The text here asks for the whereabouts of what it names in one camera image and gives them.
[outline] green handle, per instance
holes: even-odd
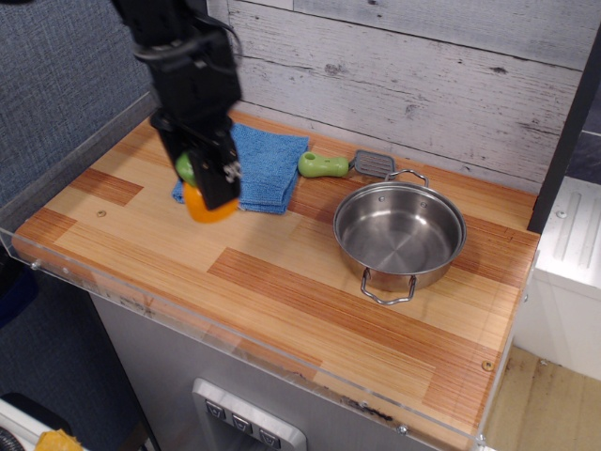
[[[326,158],[313,152],[304,152],[299,158],[299,172],[307,178],[343,177],[348,173],[348,160],[344,157]]]
[[[194,170],[188,152],[182,152],[177,158],[176,172],[189,185],[196,186],[196,178],[194,177]]]

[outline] pot rim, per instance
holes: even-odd
[[[422,271],[417,271],[417,272],[387,272],[387,271],[379,270],[378,268],[374,268],[374,267],[358,260],[356,257],[352,256],[347,251],[345,246],[343,245],[342,238],[340,237],[339,230],[338,230],[339,229],[338,223],[339,223],[340,214],[343,211],[343,209],[345,208],[345,206],[358,200],[358,198],[361,198],[364,195],[371,194],[374,191],[390,192],[390,191],[397,191],[397,190],[412,191],[415,193],[426,194],[429,197],[431,197],[432,199],[434,199],[435,201],[440,202],[445,207],[447,207],[452,212],[454,218],[457,220],[458,229],[460,232],[459,243],[455,246],[455,249],[453,250],[452,254],[449,256],[449,258],[447,258],[446,261],[439,264],[438,266],[435,266],[435,267],[432,267],[432,268],[429,268],[426,270],[422,270]],[[461,253],[461,251],[463,250],[463,247],[465,245],[467,235],[468,235],[468,230],[467,230],[465,219],[463,218],[463,214],[451,200],[449,200],[444,195],[440,194],[438,191],[433,190],[432,188],[429,188],[426,186],[421,186],[421,185],[416,185],[415,183],[404,182],[404,181],[395,181],[395,180],[371,183],[369,185],[365,185],[365,186],[359,188],[358,190],[355,190],[352,193],[348,194],[342,200],[342,202],[340,202],[340,204],[338,205],[338,208],[336,209],[336,212],[334,213],[333,231],[334,231],[334,236],[336,238],[336,241],[338,241],[338,245],[340,246],[340,248],[345,252],[345,254],[347,256],[352,258],[354,261],[362,264],[365,268],[369,268],[372,271],[377,271],[377,272],[381,272],[381,273],[389,274],[389,275],[396,275],[399,277],[402,277],[402,276],[411,277],[412,275],[418,276],[420,274],[427,274],[427,273],[435,272],[441,268],[444,268],[444,267],[450,265],[453,262],[453,260],[455,260],[457,258],[457,256]]]

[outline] screw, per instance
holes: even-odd
[[[484,371],[492,371],[493,369],[495,369],[495,364],[493,364],[489,360],[484,360],[482,362],[482,369]]]

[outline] gray button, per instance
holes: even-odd
[[[253,425],[250,421],[245,420],[241,416],[237,416],[236,414],[232,415],[232,422],[237,430],[240,432],[244,432],[245,434],[252,435],[253,434]]]
[[[280,444],[280,438],[277,435],[272,434],[271,432],[268,432],[268,431],[260,428],[259,436],[261,437],[261,441],[264,444],[267,444],[267,445],[271,446],[272,448],[280,449],[282,447]]]
[[[207,412],[209,412],[215,418],[219,418],[220,420],[225,419],[225,410],[222,406],[215,404],[208,399],[205,399],[205,403],[207,404]]]

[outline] blue towel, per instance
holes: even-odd
[[[234,124],[232,137],[242,166],[240,209],[283,214],[296,186],[297,164],[309,138],[263,132],[242,124]],[[180,181],[172,196],[184,202]]]

